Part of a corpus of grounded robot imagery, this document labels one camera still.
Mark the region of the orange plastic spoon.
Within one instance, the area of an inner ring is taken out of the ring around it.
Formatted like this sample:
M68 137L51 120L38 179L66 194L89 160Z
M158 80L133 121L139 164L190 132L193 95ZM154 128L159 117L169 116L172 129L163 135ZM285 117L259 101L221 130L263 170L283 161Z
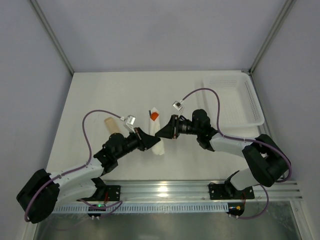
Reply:
M150 115L150 118L155 121L157 118L159 117L159 114L157 112L153 112L151 115Z

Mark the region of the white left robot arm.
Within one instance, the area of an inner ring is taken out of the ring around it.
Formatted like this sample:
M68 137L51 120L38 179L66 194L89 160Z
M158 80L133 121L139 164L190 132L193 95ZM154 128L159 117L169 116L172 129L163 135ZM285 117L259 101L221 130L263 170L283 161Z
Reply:
M102 201L108 187L101 177L114 170L120 158L134 150L144 152L160 140L136 127L128 137L113 133L102 149L83 165L55 173L43 168L36 171L16 197L24 210L24 220L36 224L55 208L70 202Z

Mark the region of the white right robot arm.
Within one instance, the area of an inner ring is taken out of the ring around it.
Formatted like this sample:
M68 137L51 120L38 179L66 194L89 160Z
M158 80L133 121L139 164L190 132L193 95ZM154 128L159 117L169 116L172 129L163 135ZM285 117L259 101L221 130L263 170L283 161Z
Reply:
M282 175L292 172L290 161L268 135L247 139L224 135L211 126L211 120L203 109L195 110L190 120L182 115L172 115L168 124L155 135L177 139L181 134L195 135L205 150L245 159L248 167L233 173L223 184L224 192L230 197L256 185L271 187Z

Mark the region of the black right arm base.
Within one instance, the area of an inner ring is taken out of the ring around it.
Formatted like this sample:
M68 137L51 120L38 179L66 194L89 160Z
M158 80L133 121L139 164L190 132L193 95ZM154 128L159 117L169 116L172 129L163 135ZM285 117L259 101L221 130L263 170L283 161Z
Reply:
M208 184L210 200L253 200L255 194L252 186L247 187L244 190L237 190L231 184L231 178L238 172L239 170L229 176L224 183L210 182Z

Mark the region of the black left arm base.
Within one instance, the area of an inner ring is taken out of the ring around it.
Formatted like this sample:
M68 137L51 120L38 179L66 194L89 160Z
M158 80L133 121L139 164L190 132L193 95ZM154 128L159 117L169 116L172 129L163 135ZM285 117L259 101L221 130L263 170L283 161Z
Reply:
M92 178L89 183L93 184L94 191L88 197L81 197L87 202L117 202L120 200L121 186L115 184L106 184L101 178Z

